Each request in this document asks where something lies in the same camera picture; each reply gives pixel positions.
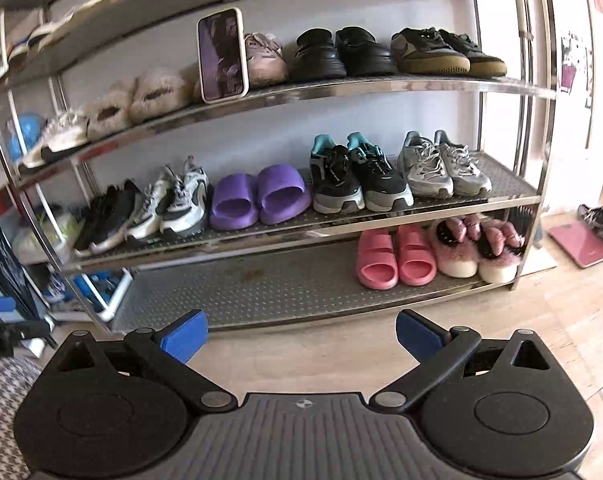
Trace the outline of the purple slide sandal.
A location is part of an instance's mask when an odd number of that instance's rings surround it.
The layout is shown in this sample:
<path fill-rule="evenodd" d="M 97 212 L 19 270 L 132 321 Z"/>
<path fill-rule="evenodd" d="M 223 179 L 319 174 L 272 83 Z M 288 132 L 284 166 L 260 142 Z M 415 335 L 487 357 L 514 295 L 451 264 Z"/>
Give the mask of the purple slide sandal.
<path fill-rule="evenodd" d="M 257 181 L 251 174 L 230 174 L 215 188 L 210 225 L 216 231 L 239 231 L 254 226 L 259 216 Z"/>
<path fill-rule="evenodd" d="M 259 220 L 268 226 L 297 217 L 312 202 L 311 188 L 288 164 L 262 169 L 257 176 L 257 191 Z"/>

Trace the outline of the grey white sneaker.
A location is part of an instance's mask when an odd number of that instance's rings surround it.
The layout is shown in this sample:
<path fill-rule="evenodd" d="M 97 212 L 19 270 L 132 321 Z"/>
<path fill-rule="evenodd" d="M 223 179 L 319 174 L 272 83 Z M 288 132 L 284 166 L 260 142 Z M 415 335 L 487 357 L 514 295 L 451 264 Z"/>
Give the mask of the grey white sneaker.
<path fill-rule="evenodd" d="M 443 130 L 435 132 L 434 142 L 452 179 L 455 194 L 474 197 L 492 191 L 490 178 L 478 168 L 467 145 L 453 143 Z"/>

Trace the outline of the black teal sneaker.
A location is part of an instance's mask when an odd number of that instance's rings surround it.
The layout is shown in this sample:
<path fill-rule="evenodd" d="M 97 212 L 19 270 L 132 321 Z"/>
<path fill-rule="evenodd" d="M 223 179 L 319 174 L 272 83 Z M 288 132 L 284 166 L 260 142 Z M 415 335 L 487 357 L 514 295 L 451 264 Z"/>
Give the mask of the black teal sneaker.
<path fill-rule="evenodd" d="M 353 175 L 345 145 L 319 134 L 309 157 L 312 207 L 318 214 L 341 214 L 365 208 L 361 184 Z"/>
<path fill-rule="evenodd" d="M 350 169 L 361 184 L 367 209 L 390 212 L 413 205 L 408 183 L 390 165 L 379 145 L 369 142 L 362 133 L 353 132 L 347 136 L 347 155 Z"/>

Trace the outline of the grey mesh sneaker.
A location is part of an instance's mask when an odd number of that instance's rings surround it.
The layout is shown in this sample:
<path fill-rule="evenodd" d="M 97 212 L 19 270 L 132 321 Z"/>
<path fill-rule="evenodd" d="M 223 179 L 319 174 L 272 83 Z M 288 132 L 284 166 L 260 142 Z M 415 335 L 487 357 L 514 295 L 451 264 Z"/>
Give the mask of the grey mesh sneaker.
<path fill-rule="evenodd" d="M 453 181 L 435 144 L 409 131 L 397 157 L 397 168 L 414 196 L 451 198 Z"/>

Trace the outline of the pink slide sandal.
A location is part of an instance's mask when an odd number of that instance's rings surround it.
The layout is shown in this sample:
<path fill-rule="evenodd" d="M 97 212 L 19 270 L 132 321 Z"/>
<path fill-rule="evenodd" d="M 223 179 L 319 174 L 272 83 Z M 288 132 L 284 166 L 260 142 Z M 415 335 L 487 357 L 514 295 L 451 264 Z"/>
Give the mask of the pink slide sandal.
<path fill-rule="evenodd" d="M 386 230 L 364 231 L 356 261 L 359 282 L 373 290 L 394 288 L 399 280 L 393 239 Z"/>
<path fill-rule="evenodd" d="M 397 243 L 400 281 L 414 287 L 431 283 L 437 274 L 437 262 L 422 226 L 399 226 Z"/>

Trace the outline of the pink furry slipper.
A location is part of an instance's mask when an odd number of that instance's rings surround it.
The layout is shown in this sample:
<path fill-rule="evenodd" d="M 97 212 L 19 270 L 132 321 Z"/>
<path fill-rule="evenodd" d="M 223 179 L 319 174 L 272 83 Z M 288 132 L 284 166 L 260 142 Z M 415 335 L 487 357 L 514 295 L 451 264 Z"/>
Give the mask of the pink furry slipper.
<path fill-rule="evenodd" d="M 476 247 L 461 218 L 434 221 L 428 235 L 440 273 L 451 278 L 472 278 L 477 274 Z"/>
<path fill-rule="evenodd" d="M 524 237 L 510 221 L 481 219 L 478 229 L 475 245 L 479 276 L 489 284 L 510 283 L 522 263 Z"/>

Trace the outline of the white black chunky sneaker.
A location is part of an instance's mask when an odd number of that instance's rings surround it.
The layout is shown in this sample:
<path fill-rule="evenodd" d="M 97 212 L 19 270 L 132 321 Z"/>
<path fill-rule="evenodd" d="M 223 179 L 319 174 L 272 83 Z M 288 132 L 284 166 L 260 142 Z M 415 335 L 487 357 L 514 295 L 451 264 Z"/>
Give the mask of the white black chunky sneaker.
<path fill-rule="evenodd" d="M 169 166 L 160 169 L 155 181 L 143 192 L 141 203 L 130 219 L 127 240 L 145 240 L 160 229 L 160 221 L 174 196 L 175 183 L 175 174 Z"/>
<path fill-rule="evenodd" d="M 176 177 L 174 197 L 162 215 L 160 232 L 167 236 L 190 236 L 201 233 L 207 223 L 207 200 L 210 179 L 204 168 L 189 155 Z"/>

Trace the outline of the black slim shoe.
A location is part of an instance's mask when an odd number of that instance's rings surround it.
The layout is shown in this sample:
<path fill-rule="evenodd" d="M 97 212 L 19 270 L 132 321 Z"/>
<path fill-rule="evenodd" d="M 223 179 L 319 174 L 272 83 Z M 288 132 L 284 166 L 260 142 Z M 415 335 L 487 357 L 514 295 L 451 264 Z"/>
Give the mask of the black slim shoe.
<path fill-rule="evenodd" d="M 101 255 L 122 244 L 140 195 L 134 181 L 127 179 L 122 186 L 110 185 L 104 195 L 94 197 L 84 215 L 75 255 Z"/>

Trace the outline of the pink bathroom scale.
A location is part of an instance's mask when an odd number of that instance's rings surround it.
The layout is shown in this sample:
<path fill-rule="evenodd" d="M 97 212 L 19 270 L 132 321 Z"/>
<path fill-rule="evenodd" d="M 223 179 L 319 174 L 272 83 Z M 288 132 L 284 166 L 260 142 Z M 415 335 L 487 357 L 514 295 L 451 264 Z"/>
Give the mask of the pink bathroom scale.
<path fill-rule="evenodd" d="M 582 222 L 553 226 L 548 229 L 548 234 L 580 269 L 603 262 L 603 240 Z"/>

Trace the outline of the metal shoe rack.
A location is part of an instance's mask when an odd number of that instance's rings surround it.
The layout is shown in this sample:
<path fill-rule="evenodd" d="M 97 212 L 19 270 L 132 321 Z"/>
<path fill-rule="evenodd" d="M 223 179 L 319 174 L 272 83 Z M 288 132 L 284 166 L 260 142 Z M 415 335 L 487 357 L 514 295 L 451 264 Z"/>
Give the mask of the metal shoe rack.
<path fill-rule="evenodd" d="M 11 90 L 38 78 L 53 76 L 79 62 L 143 30 L 163 24 L 182 15 L 218 3 L 243 0 L 102 0 L 85 15 L 68 22 L 58 36 L 32 52 L 21 67 L 0 72 L 0 90 Z M 476 91 L 479 93 L 514 93 L 531 98 L 553 99 L 549 87 L 538 87 L 515 79 L 474 79 L 443 76 L 390 76 L 333 79 L 311 84 L 285 84 L 252 91 L 245 98 L 212 105 L 192 105 L 136 128 L 109 136 L 88 148 L 44 167 L 28 177 L 10 177 L 8 185 L 18 194 L 55 176 L 63 168 L 81 165 L 89 159 L 151 136 L 235 114 L 314 99 L 365 96 L 374 93 L 402 91 Z M 272 252 L 284 247 L 320 244 L 377 226 L 371 214 L 351 214 L 336 219 L 315 217 L 311 222 L 294 219 L 285 226 L 269 229 L 247 229 L 240 234 L 214 238 L 191 237 L 183 243 L 167 243 L 137 250 L 89 259 L 59 258 L 36 217 L 29 227 L 49 262 L 68 275 L 87 274 L 109 268 L 141 268 L 156 263 L 178 261 L 197 255 L 238 256 L 253 252 Z"/>

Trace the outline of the white grey sneaker upper shelf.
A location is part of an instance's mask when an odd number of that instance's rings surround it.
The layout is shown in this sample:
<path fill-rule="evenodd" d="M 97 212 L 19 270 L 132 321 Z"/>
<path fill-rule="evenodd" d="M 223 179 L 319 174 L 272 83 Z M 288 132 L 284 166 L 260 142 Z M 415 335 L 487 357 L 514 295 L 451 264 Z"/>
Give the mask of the white grey sneaker upper shelf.
<path fill-rule="evenodd" d="M 49 120 L 34 147 L 18 162 L 21 171 L 35 170 L 56 162 L 89 142 L 88 117 L 67 110 Z"/>

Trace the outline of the beige fluffy slipper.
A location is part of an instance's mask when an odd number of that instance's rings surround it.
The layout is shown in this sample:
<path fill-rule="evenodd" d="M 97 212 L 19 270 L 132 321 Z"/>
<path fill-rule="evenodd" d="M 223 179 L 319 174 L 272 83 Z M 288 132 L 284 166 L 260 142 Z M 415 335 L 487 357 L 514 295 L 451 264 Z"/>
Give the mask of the beige fluffy slipper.
<path fill-rule="evenodd" d="M 134 124 L 181 110 L 192 101 L 193 84 L 164 68 L 145 70 L 136 78 L 129 116 Z"/>
<path fill-rule="evenodd" d="M 129 110 L 135 88 L 136 82 L 132 79 L 116 81 L 108 93 L 85 107 L 88 118 L 87 136 L 91 142 L 132 126 Z"/>

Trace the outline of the black gum sole sneaker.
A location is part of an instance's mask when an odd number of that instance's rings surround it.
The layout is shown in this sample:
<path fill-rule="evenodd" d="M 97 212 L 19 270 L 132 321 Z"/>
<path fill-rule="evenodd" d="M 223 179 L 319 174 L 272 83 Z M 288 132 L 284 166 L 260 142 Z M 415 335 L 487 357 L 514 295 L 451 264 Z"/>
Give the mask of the black gum sole sneaker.
<path fill-rule="evenodd" d="M 471 68 L 469 76 L 478 78 L 495 78 L 507 76 L 507 64 L 501 58 L 488 55 L 468 34 L 455 34 L 439 29 L 440 36 L 454 51 L 469 59 Z"/>
<path fill-rule="evenodd" d="M 465 75 L 471 62 L 443 40 L 434 27 L 404 28 L 391 37 L 390 53 L 402 73 Z"/>

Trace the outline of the pink beige sneaker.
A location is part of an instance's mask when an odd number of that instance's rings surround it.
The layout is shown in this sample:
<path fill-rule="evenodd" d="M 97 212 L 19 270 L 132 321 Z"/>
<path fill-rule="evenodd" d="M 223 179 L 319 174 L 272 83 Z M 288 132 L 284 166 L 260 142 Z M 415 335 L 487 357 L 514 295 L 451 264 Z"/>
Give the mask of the pink beige sneaker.
<path fill-rule="evenodd" d="M 250 32 L 244 35 L 248 79 L 252 88 L 280 84 L 288 79 L 288 64 L 282 44 L 272 34 Z"/>

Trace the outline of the black loafer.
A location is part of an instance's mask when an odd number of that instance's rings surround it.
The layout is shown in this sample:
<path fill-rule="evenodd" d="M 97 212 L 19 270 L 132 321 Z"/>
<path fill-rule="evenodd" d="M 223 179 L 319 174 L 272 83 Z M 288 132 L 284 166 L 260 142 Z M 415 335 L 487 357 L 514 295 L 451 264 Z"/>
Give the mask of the black loafer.
<path fill-rule="evenodd" d="M 294 80 L 314 81 L 347 75 L 330 30 L 308 29 L 297 38 L 296 46 L 291 70 Z"/>
<path fill-rule="evenodd" d="M 348 26 L 338 30 L 335 42 L 339 58 L 350 77 L 397 75 L 399 70 L 390 50 L 376 41 L 367 29 Z"/>

